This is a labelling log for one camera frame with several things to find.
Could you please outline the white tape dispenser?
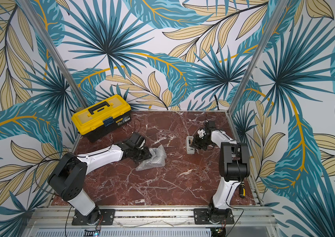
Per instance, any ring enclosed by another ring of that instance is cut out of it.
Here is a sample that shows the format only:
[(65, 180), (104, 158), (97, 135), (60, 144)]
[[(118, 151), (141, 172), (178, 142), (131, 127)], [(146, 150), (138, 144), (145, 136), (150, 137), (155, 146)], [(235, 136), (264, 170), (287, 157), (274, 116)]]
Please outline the white tape dispenser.
[(195, 148), (192, 147), (193, 145), (193, 136), (186, 137), (186, 152), (188, 155), (193, 155), (195, 153)]

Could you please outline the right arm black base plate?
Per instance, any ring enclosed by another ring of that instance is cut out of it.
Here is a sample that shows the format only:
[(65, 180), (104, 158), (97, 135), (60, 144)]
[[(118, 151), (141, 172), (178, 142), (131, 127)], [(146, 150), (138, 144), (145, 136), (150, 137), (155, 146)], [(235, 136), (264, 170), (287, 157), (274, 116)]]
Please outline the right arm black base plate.
[(193, 210), (196, 225), (234, 224), (232, 211), (228, 209), (195, 208)]

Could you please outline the clear bubble wrap sheet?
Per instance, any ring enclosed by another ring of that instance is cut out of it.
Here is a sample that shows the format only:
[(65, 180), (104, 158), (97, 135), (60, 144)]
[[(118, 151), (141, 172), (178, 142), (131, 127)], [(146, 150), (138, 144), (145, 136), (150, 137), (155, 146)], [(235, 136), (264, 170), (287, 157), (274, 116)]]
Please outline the clear bubble wrap sheet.
[(157, 148), (149, 148), (149, 152), (151, 157), (142, 161), (135, 169), (136, 171), (143, 171), (165, 166), (165, 159), (167, 158), (167, 154), (163, 145), (159, 145)]

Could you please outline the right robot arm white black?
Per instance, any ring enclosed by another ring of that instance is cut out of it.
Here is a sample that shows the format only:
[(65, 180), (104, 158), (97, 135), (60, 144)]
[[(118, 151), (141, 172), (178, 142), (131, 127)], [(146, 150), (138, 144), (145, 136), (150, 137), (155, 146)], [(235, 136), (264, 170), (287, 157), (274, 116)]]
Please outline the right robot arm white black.
[(231, 199), (237, 188), (245, 194), (241, 185), (250, 175), (250, 154), (245, 143), (232, 139), (225, 131), (216, 127), (215, 122), (207, 121), (205, 127), (194, 135), (190, 147), (207, 150), (208, 146), (217, 146), (219, 153), (220, 182), (207, 208), (195, 208), (194, 220), (197, 225), (233, 224), (234, 218)]

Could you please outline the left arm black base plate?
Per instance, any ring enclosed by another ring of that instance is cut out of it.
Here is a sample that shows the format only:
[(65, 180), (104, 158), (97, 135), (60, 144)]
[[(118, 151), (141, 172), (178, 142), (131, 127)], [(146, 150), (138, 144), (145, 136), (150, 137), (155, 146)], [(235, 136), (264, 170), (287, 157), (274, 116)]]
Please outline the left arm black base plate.
[(89, 215), (84, 216), (75, 210), (73, 226), (111, 226), (115, 217), (115, 209), (94, 209)]

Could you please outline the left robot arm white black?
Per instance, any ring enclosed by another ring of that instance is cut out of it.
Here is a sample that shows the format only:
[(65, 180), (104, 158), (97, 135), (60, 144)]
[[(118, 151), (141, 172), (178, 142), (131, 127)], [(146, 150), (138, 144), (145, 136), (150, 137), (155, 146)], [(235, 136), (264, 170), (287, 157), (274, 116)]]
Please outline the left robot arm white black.
[(152, 157), (146, 146), (116, 143), (86, 154), (67, 153), (59, 160), (48, 177), (47, 183), (65, 202), (69, 203), (82, 217), (85, 225), (97, 225), (102, 219), (99, 207), (84, 191), (87, 174), (111, 163), (131, 159), (136, 164)]

